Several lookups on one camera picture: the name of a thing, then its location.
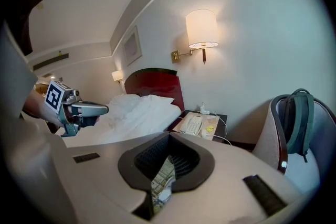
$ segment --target charging cable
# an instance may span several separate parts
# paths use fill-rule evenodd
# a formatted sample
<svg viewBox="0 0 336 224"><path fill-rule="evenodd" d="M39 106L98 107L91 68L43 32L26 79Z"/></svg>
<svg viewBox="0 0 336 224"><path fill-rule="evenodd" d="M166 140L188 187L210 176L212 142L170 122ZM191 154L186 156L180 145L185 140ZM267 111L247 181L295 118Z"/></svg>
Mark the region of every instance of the charging cable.
<svg viewBox="0 0 336 224"><path fill-rule="evenodd" d="M210 108L206 103L204 103L204 102L202 102L202 105L206 105L208 108ZM218 116L211 108L210 108L210 110L212 111L212 113L214 113L217 117L219 117L219 119L224 123L224 125L225 125L225 129L224 129L224 139L226 138L226 136L227 136L227 125L226 125L226 123L225 123L225 121L223 121L222 119L221 119L221 117L220 116Z"/></svg>

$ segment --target nightstand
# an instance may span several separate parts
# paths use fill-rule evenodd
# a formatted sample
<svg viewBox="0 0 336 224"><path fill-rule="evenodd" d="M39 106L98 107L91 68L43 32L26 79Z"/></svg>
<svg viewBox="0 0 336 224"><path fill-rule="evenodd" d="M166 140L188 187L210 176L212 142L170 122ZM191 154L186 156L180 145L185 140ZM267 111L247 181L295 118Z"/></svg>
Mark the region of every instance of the nightstand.
<svg viewBox="0 0 336 224"><path fill-rule="evenodd" d="M185 110L182 112L182 114L180 115L180 118L184 118L185 116L187 116L187 114L189 112L194 112L194 113L199 113L197 111L192 111L192 110ZM225 123L226 123L226 120L227 120L227 115L221 115L221 114L217 114ZM182 120L180 118L177 118L171 125L169 125L169 127L165 130L165 131L168 131L168 132L174 132L173 129L175 126L178 125L178 123ZM214 135L218 135L220 137L224 137L224 134L225 134L225 124L219 120L218 121L218 125L217 125L217 128L216 128L216 131L214 133ZM222 143L223 142L223 139L221 138L218 138L218 137L213 137L212 138L212 141L216 141L216 142L220 142Z"/></svg>

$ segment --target lampshade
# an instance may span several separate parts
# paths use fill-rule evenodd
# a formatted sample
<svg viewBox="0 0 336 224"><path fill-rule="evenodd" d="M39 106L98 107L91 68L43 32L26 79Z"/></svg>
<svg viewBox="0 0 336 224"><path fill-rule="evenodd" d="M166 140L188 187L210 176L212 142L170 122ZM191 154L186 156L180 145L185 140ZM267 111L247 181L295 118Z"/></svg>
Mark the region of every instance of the lampshade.
<svg viewBox="0 0 336 224"><path fill-rule="evenodd" d="M121 80L122 79L122 73L120 71L112 72L113 80Z"/></svg>
<svg viewBox="0 0 336 224"><path fill-rule="evenodd" d="M216 16L211 10L199 9L185 17L190 48L209 48L218 45Z"/></svg>

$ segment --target wall lamp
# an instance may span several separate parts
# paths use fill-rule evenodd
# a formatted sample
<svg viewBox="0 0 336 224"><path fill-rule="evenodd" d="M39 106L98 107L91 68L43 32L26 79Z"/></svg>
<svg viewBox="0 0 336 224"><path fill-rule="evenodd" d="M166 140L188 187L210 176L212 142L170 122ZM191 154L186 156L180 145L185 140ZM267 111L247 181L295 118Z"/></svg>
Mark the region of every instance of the wall lamp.
<svg viewBox="0 0 336 224"><path fill-rule="evenodd" d="M211 10L199 9L190 12L185 17L188 33L189 47L192 48L186 54L180 54L178 50L171 53L172 62L180 62L181 56L192 55L194 50L201 49L203 63L206 63L205 49L218 45L218 30L216 16Z"/></svg>
<svg viewBox="0 0 336 224"><path fill-rule="evenodd" d="M112 72L112 77L113 77L114 81L118 81L119 83L120 83L120 80L123 81L123 79L122 79L122 73L119 70L115 71L115 72Z"/></svg>

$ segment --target backpack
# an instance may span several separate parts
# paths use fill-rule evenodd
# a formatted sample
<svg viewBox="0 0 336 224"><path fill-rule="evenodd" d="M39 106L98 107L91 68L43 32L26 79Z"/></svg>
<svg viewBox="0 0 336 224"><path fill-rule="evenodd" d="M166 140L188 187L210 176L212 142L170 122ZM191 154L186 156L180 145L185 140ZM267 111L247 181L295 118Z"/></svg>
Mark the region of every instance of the backpack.
<svg viewBox="0 0 336 224"><path fill-rule="evenodd" d="M288 154L298 153L307 162L306 154L312 139L314 97L298 89L285 99L283 132Z"/></svg>

